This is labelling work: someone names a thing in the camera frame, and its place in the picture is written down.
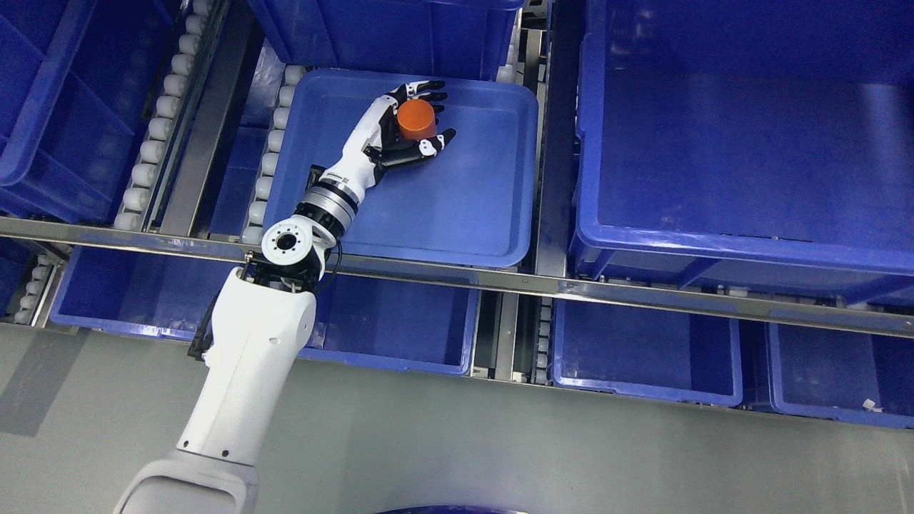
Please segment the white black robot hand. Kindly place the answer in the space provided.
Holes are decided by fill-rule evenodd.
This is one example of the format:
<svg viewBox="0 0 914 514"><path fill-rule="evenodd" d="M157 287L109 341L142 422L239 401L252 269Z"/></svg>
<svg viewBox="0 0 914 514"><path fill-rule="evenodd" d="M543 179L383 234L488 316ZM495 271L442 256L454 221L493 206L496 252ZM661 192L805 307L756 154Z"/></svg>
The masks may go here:
<svg viewBox="0 0 914 514"><path fill-rule="evenodd" d="M428 138L408 140L402 136L397 114L406 101L431 102L432 114L444 110L448 98L443 79L424 79L401 84L376 98L357 121L343 145L340 159L320 175L320 182L345 186L360 201L386 172L420 165L432 158L456 136L453 128Z"/></svg>

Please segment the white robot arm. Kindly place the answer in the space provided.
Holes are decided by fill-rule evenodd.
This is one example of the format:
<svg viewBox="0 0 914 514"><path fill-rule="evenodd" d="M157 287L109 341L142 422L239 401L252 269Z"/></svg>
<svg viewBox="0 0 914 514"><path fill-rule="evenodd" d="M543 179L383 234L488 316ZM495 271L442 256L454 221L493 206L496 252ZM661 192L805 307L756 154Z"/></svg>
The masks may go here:
<svg viewBox="0 0 914 514"><path fill-rule="evenodd" d="M320 181L226 277L211 310L208 377L172 451L145 465L117 513L251 513L256 463L288 372L316 322L326 260L363 192Z"/></svg>

